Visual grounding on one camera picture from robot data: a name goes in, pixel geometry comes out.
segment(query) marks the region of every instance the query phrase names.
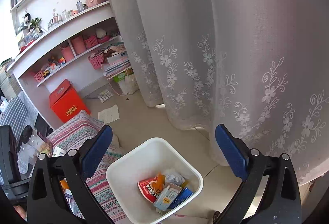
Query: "white trash bin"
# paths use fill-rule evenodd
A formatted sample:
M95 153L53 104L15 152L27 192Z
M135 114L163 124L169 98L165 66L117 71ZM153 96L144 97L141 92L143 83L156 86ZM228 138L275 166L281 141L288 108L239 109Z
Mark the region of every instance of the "white trash bin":
M189 181L194 192L187 200L161 215L155 206L141 194L137 183L156 176L166 169L174 169ZM203 179L167 141L152 138L112 163L106 179L117 201L134 224L155 224L169 217L194 199L202 190Z

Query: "tiled floor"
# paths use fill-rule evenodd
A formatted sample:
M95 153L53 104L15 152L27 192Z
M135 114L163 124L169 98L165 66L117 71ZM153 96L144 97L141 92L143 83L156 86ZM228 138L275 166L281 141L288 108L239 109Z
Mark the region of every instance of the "tiled floor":
M91 116L98 118L98 112L117 104L120 119L110 123L118 136L122 148L129 152L152 137L167 140L204 178L201 193L178 214L208 218L215 210L220 212L226 207L241 180L234 176L229 167L223 167L209 156L209 134L203 128L183 131L174 128L168 121L164 106L149 108L145 105L139 91L121 97L114 95L101 103L98 99L86 99ZM301 188L301 197L306 187ZM252 215L260 197L254 199L247 215Z

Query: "blue gripper pad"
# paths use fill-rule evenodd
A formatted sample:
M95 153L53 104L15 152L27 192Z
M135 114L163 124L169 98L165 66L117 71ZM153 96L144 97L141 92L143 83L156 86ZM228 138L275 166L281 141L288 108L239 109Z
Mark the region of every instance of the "blue gripper pad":
M226 128L218 125L215 130L215 138L218 146L222 150L228 164L235 176L245 181L249 175L247 171L248 161L234 143L233 136L228 134Z
M108 125L104 125L95 137L93 145L90 147L88 153L85 155L81 162L82 177L92 177L101 162L106 150L110 146L113 138L112 128Z

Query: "red gift box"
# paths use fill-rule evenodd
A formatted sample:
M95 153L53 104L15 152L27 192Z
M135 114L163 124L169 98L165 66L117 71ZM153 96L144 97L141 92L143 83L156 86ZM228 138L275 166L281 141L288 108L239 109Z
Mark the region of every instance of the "red gift box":
M90 110L67 79L50 94L49 102L50 108L64 123L76 116L81 110L90 114Z

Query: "potted plant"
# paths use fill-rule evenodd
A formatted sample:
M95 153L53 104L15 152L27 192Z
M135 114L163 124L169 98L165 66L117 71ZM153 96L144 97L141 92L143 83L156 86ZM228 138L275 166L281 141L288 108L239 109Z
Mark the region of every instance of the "potted plant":
M34 30L39 33L40 32L40 27L39 27L39 23L42 19L39 18L35 18L31 20L31 25L34 27Z

